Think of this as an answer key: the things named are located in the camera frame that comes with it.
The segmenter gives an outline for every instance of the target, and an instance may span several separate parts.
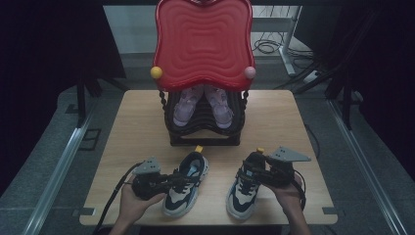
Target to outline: black cable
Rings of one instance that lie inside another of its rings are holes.
[[[274,13],[274,8],[275,6],[272,6],[271,8],[271,13],[269,14],[269,17],[272,17],[272,14]],[[280,46],[283,43],[283,36],[281,36],[282,42],[276,42],[275,40],[270,40],[268,39],[270,37],[270,35],[272,35],[272,32],[268,34],[267,39],[263,39],[265,35],[265,32],[262,33],[261,37],[254,43],[254,48],[252,49],[252,51],[258,50],[259,52],[261,52],[262,54],[268,55],[268,54],[272,54],[276,51],[278,51],[278,49],[280,48]]]
[[[290,51],[297,52],[297,53],[313,53],[313,51],[300,51],[300,50],[296,50],[296,49],[289,49]]]
[[[348,32],[342,37],[341,40],[339,40],[339,42],[336,43],[335,46],[329,48],[329,52],[324,55],[324,57],[327,57],[327,61],[332,61],[334,59],[336,59],[336,56],[341,53],[341,51],[347,46],[347,44],[352,41],[350,39],[351,36],[353,36],[354,33],[356,33],[358,31],[358,29],[360,28],[361,24],[364,23],[364,20],[366,19],[367,15],[363,14],[363,16],[361,16],[359,18],[359,20],[357,20],[348,30]]]
[[[129,173],[138,165],[140,164],[135,164],[134,166],[132,166],[127,173],[119,180],[118,184],[116,185],[113,193],[111,194],[110,198],[107,201],[107,204],[104,207],[103,213],[101,214],[101,218],[100,221],[98,222],[97,226],[95,226],[94,232],[92,233],[93,235],[98,234],[98,231],[101,228],[101,225],[103,224],[104,218],[107,215],[108,209],[110,208],[110,205],[113,203],[116,194],[118,193],[119,189],[121,188],[121,186],[125,183],[125,179],[127,178],[127,176],[129,175]]]
[[[304,60],[309,60],[309,61],[313,61],[314,62],[314,58],[301,58],[301,59],[293,59],[293,65],[296,66],[297,68],[301,69],[301,70],[305,70],[307,69],[307,67],[302,67],[299,64],[297,64],[297,61],[304,61]]]
[[[290,8],[291,8],[291,6],[288,6],[288,10],[287,10],[286,18],[287,18],[287,17],[288,17],[288,15],[290,14]]]
[[[293,83],[296,83],[296,82],[302,80],[302,74],[303,73],[307,72],[309,69],[312,69],[313,70],[313,69],[317,68],[318,66],[319,66],[319,64],[314,61],[312,64],[310,64],[309,66],[307,66],[303,71],[301,71],[299,74],[297,74],[293,79],[291,79],[291,80],[289,80],[287,82],[284,82],[283,84],[278,85],[278,86],[274,87],[273,89],[274,90],[277,90],[279,88],[285,87],[286,85],[293,84]]]
[[[299,191],[299,193],[300,193],[300,203],[301,203],[301,209],[304,211],[304,208],[305,208],[305,202],[306,202],[306,197],[305,197],[305,190],[306,190],[306,187],[305,187],[305,179],[304,179],[304,177],[302,176],[302,174],[301,173],[299,173],[297,170],[294,170],[294,172],[295,173],[297,173],[300,177],[301,177],[301,180],[302,180],[302,183],[303,183],[303,185],[304,185],[304,190],[302,190],[302,188],[301,188],[301,186],[296,182],[296,179],[295,178],[292,178],[291,179],[291,183],[294,185],[294,187],[296,187],[297,188],[297,190]]]
[[[317,145],[317,154],[315,156],[315,158],[318,160],[318,158],[320,157],[320,143],[318,142],[317,137],[315,136],[314,132],[312,132],[312,130],[310,129],[310,126],[305,124],[305,129],[310,133],[310,135],[312,136],[312,138],[315,141],[315,144]]]
[[[262,15],[262,13],[263,13],[263,12],[265,12],[266,8],[267,8],[267,7],[264,7],[264,8],[262,9],[262,11],[259,13],[259,16],[260,16],[260,15]]]

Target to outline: hand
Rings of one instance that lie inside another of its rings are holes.
[[[302,182],[298,175],[295,174],[295,181],[301,186]],[[300,193],[293,184],[286,187],[276,188],[270,185],[264,185],[265,187],[271,189],[275,194],[278,203],[283,208],[283,212],[287,213],[291,210],[297,210],[301,207],[300,203]]]
[[[298,175],[295,175],[295,181],[301,186],[302,182]],[[311,231],[305,221],[302,213],[300,203],[300,193],[293,184],[286,187],[276,188],[269,185],[264,185],[274,192],[278,203],[283,208],[284,214],[290,223],[290,230],[292,235],[310,235]]]
[[[124,184],[121,189],[121,202],[119,205],[119,215],[111,231],[111,235],[124,234],[128,228],[138,219],[140,219],[147,208],[161,201],[165,193],[157,194],[148,201],[144,201],[135,196],[131,183],[134,175]]]

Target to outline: pink shoe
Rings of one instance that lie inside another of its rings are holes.
[[[232,124],[233,112],[228,107],[228,98],[225,90],[205,85],[205,95],[211,105],[217,126],[222,129],[228,128]]]
[[[178,126],[186,125],[196,109],[196,104],[204,94],[204,86],[196,85],[184,89],[180,94],[180,100],[174,107],[173,122]]]

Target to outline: wavy red panel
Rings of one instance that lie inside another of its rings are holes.
[[[178,91],[207,83],[232,91],[250,88],[244,74],[254,67],[252,7],[247,0],[161,0],[157,7],[157,84]]]

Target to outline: black stand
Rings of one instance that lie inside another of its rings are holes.
[[[171,146],[203,145],[203,146],[238,146],[241,130],[245,124],[245,108],[248,91],[242,97],[241,92],[226,92],[228,106],[233,111],[232,124],[225,129],[219,128],[211,111],[211,106],[205,96],[198,102],[192,118],[185,126],[177,126],[173,122],[174,107],[180,100],[181,92],[168,93],[165,101],[164,93],[160,92],[162,108],[164,109],[165,126],[169,132]],[[208,129],[223,136],[219,138],[190,138],[196,131]]]

